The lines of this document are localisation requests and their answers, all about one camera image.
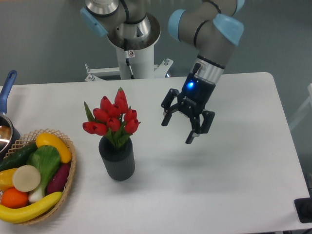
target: blue led light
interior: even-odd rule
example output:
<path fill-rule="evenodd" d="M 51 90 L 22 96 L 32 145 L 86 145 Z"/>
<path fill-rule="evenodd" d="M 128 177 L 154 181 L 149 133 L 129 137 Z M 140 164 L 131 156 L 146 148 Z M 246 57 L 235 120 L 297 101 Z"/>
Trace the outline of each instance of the blue led light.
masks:
<path fill-rule="evenodd" d="M 186 85 L 186 87 L 187 87 L 188 89 L 192 89 L 192 88 L 194 87 L 194 82 L 193 82 L 193 81 L 189 82 L 189 83 Z"/>

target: light blue joint cover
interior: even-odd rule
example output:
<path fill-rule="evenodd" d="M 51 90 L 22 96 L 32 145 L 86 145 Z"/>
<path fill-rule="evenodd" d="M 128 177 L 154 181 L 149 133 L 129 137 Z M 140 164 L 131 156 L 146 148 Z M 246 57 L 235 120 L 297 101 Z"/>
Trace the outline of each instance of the light blue joint cover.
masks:
<path fill-rule="evenodd" d="M 236 7 L 235 13 L 239 11 L 243 7 L 244 4 L 245 4 L 245 0 L 237 0 L 237 7 Z"/>
<path fill-rule="evenodd" d="M 179 10 L 174 11 L 168 21 L 168 32 L 170 36 L 178 41 L 180 41 L 179 40 L 179 23 L 180 23 L 180 19 L 181 19 L 183 12 L 185 12 L 184 9 L 179 9 Z"/>
<path fill-rule="evenodd" d="M 232 17 L 218 14 L 214 18 L 214 25 L 231 43 L 238 46 L 244 32 L 244 25 Z"/>
<path fill-rule="evenodd" d="M 107 35 L 105 28 L 87 11 L 86 8 L 80 10 L 80 15 L 90 30 L 99 37 Z"/>

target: bouquet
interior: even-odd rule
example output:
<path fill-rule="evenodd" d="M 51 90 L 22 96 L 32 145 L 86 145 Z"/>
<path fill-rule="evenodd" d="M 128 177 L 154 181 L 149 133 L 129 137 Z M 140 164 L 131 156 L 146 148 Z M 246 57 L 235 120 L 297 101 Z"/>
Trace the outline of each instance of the bouquet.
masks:
<path fill-rule="evenodd" d="M 104 96 L 100 108 L 95 108 L 93 114 L 86 102 L 84 107 L 88 122 L 82 124 L 83 129 L 90 134 L 105 136 L 116 151 L 124 148 L 140 124 L 137 111 L 128 107 L 126 95 L 121 87 L 117 91 L 114 104 Z"/>

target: gray floor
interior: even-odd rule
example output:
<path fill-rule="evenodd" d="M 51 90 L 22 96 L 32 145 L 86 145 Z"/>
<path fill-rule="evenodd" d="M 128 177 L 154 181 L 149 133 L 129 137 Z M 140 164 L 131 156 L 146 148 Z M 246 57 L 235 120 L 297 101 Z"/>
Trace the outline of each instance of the gray floor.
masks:
<path fill-rule="evenodd" d="M 167 22 L 176 9 L 194 9 L 201 0 L 147 3 L 162 28 L 155 63 L 171 58 L 171 75 L 186 76 L 197 51 L 172 39 Z M 33 84 L 83 81 L 85 63 L 90 69 L 117 67 L 114 48 L 80 18 L 83 6 L 84 0 L 1 1 L 0 85 L 12 69 L 19 73 L 16 84 Z M 312 83 L 311 9 L 311 0 L 246 0 L 235 15 L 245 32 L 225 73 L 271 73 L 288 120 Z M 312 111 L 292 132 L 304 172 L 312 172 L 311 129 Z"/>

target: red tulip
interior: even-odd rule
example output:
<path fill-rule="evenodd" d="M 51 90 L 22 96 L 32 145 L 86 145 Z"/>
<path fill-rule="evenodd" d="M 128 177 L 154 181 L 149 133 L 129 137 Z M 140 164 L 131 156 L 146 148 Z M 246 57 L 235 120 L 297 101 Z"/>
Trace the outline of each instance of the red tulip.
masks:
<path fill-rule="evenodd" d="M 116 132 L 120 128 L 120 121 L 116 118 L 109 118 L 107 120 L 107 127 L 111 128 L 112 132 Z"/>
<path fill-rule="evenodd" d="M 100 108 L 95 108 L 95 109 L 93 110 L 93 114 L 94 114 L 94 117 L 95 117 L 97 120 L 99 120 L 99 121 L 101 121 L 101 122 L 104 122 L 104 123 L 106 123 L 106 121 L 107 121 L 108 118 L 109 118 L 108 113 L 107 113 L 106 111 L 100 109 Z"/>
<path fill-rule="evenodd" d="M 109 108 L 109 110 L 108 110 L 109 117 L 117 118 L 120 116 L 120 114 L 121 114 L 121 111 L 120 111 L 119 106 L 117 104 L 113 104 L 111 106 L 111 108 Z"/>
<path fill-rule="evenodd" d="M 125 114 L 125 117 L 124 117 L 124 120 L 126 122 L 132 120 L 132 119 L 135 119 L 137 118 L 137 111 L 136 110 L 132 110 L 132 109 L 129 109 L 126 114 Z"/>
<path fill-rule="evenodd" d="M 99 136 L 105 136 L 107 133 L 107 127 L 103 123 L 95 123 L 93 125 L 94 132 Z"/>
<path fill-rule="evenodd" d="M 119 106 L 120 112 L 122 114 L 126 113 L 129 109 L 125 92 L 123 91 L 121 87 L 117 91 L 117 94 L 115 97 L 115 104 Z"/>
<path fill-rule="evenodd" d="M 132 119 L 126 123 L 125 131 L 129 134 L 134 133 L 137 130 L 139 124 L 140 123 L 137 119 Z"/>
<path fill-rule="evenodd" d="M 106 97 L 104 96 L 102 99 L 101 99 L 101 105 L 100 105 L 100 108 L 104 111 L 108 111 L 109 108 L 111 108 L 112 104 L 111 104 L 111 101 Z"/>
<path fill-rule="evenodd" d="M 89 122 L 83 123 L 83 124 L 82 124 L 82 127 L 83 127 L 83 129 L 84 129 L 87 133 L 94 134 L 94 133 L 95 133 L 95 131 L 94 131 L 94 129 L 93 129 L 94 124 L 96 124 L 96 123 L 95 123 L 95 122 L 89 121 Z"/>

